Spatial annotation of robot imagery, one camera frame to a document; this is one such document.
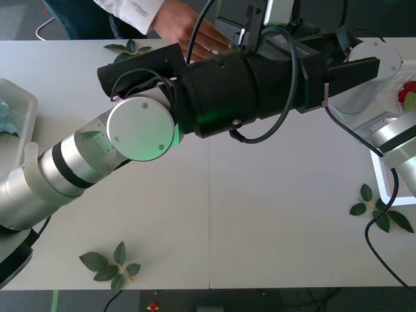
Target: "leaf sprig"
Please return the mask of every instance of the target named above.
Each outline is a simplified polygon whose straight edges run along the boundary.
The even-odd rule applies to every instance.
[[[357,203],[356,205],[352,206],[350,210],[350,215],[361,216],[367,211],[367,208],[370,208],[374,210],[372,212],[373,218],[377,218],[387,208],[387,205],[382,201],[381,198],[379,198],[376,201],[375,205],[371,204],[371,201],[373,198],[372,190],[367,184],[364,184],[361,187],[360,193],[361,193],[361,198],[358,198],[358,201],[360,203]],[[390,232],[390,220],[392,220],[394,223],[396,223],[398,226],[400,226],[402,229],[406,230],[407,232],[415,233],[409,220],[398,211],[389,210],[387,214],[383,215],[381,218],[379,218],[376,221],[376,224],[380,229],[382,229],[386,233],[389,233]]]
[[[122,44],[109,44],[109,45],[106,45],[104,48],[105,49],[115,49],[115,50],[127,51],[127,52],[123,52],[120,55],[118,55],[116,57],[116,59],[114,60],[114,63],[118,63],[118,62],[121,62],[123,60],[130,59],[131,57],[135,57],[137,55],[141,55],[141,54],[144,54],[144,53],[147,53],[147,52],[151,51],[151,47],[141,47],[135,53],[135,51],[136,51],[136,42],[134,42],[132,39],[127,41],[127,44],[125,46],[122,45]]]
[[[79,257],[87,269],[97,272],[94,281],[111,281],[111,289],[118,292],[123,288],[126,276],[133,281],[133,276],[136,276],[140,271],[140,265],[131,263],[124,268],[124,242],[119,243],[113,253],[113,258],[115,264],[109,264],[109,260],[97,252],[88,252]]]

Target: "white table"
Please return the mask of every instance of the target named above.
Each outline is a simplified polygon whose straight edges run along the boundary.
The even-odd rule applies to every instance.
[[[114,105],[96,76],[117,55],[105,44],[0,42],[1,77],[38,98],[33,138],[41,147],[55,145]],[[127,288],[206,289],[208,195],[208,141],[190,135],[165,157],[122,168],[59,210],[34,245],[28,267],[6,289],[109,289],[109,283],[93,281],[78,257],[93,250],[111,257],[120,241],[127,261],[142,264]]]
[[[416,39],[389,40],[416,60]],[[244,130],[264,133],[275,120]],[[394,286],[367,247],[366,216],[349,216],[363,183],[378,191],[369,151],[323,110],[291,112],[265,143],[210,138],[212,288]],[[416,228],[414,206],[403,212]],[[370,239],[391,268],[416,285],[416,235],[376,226]]]
[[[392,43],[405,59],[416,58],[409,53],[416,40]],[[114,59],[105,44],[0,42],[1,77],[40,102],[34,139],[43,147],[111,107],[95,74]],[[260,135],[273,123],[243,132]],[[376,190],[369,152],[321,110],[291,112],[258,146],[228,134],[190,135],[161,159],[122,168],[61,209],[7,289],[108,289],[77,257],[91,250],[111,255],[120,241],[129,260],[143,265],[130,289],[397,285],[365,244],[370,217],[348,215],[362,183]],[[115,185],[122,191],[115,194]],[[416,226],[411,208],[400,210]],[[416,236],[374,228],[370,237],[416,285]]]

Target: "person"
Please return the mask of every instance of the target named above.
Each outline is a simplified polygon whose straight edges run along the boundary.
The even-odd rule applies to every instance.
[[[44,0],[70,39],[145,38],[154,30],[167,44],[188,53],[199,14],[178,0]],[[192,60],[227,53],[231,42],[207,20],[196,37]]]

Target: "plastic bin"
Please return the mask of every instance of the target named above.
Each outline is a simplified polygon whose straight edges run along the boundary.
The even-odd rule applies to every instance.
[[[19,133],[19,138],[0,135],[0,176],[2,176],[24,161],[25,146],[32,140],[38,100],[28,91],[6,79],[0,79],[0,99],[14,111],[14,125]]]

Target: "white sleeve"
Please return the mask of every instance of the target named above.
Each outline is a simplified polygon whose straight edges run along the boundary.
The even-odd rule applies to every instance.
[[[165,0],[94,0],[101,8],[142,34],[151,31],[151,24]]]

